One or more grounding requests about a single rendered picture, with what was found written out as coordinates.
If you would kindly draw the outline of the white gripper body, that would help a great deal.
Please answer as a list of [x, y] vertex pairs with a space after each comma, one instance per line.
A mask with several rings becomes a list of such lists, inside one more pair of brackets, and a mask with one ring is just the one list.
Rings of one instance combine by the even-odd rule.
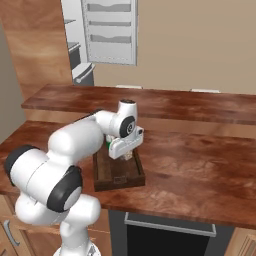
[[134, 150], [138, 146], [143, 143], [143, 137], [138, 136], [134, 140], [128, 139], [121, 139], [116, 138], [114, 139], [109, 146], [109, 157], [112, 159], [117, 159], [120, 156], [126, 154], [128, 151]]

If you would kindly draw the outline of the dark brown wooden tray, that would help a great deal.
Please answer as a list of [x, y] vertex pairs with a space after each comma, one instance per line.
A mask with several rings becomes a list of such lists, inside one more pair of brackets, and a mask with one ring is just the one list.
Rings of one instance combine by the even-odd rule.
[[132, 158], [114, 160], [106, 146], [93, 155], [94, 189], [107, 191], [145, 185], [145, 174], [137, 150]]

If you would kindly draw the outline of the grey fridge drawer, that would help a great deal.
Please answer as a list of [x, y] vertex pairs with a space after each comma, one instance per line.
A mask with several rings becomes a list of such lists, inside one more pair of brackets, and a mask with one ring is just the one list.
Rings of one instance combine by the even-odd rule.
[[93, 86], [93, 70], [95, 65], [92, 63], [80, 63], [72, 70], [73, 83], [83, 86]]

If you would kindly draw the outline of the white fridge door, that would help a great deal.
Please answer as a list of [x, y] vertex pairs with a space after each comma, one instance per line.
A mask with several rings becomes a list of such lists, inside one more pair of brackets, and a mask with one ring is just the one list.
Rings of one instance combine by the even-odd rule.
[[138, 0], [81, 0], [87, 58], [137, 65]]

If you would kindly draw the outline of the white fridge body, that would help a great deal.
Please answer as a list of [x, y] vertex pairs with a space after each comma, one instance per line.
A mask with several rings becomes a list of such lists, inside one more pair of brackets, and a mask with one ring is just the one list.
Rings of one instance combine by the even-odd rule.
[[72, 70], [87, 60], [81, 0], [61, 0], [66, 42]]

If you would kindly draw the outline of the black dishwasher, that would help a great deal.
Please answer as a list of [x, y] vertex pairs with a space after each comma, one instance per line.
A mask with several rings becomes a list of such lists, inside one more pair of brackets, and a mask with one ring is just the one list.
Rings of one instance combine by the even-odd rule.
[[207, 237], [124, 223], [125, 213], [109, 211], [112, 256], [224, 256], [234, 228], [216, 225]]

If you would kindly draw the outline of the tall wooden side panel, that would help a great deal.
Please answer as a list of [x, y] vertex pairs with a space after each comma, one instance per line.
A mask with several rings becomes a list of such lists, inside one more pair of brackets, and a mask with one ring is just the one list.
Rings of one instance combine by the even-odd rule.
[[60, 0], [0, 0], [0, 22], [24, 99], [72, 84]]

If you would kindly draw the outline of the wooden cupboard with grooves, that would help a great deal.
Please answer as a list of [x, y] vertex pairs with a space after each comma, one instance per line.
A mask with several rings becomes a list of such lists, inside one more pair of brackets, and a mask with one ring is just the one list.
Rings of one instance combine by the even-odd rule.
[[224, 256], [256, 256], [256, 230], [236, 228]]

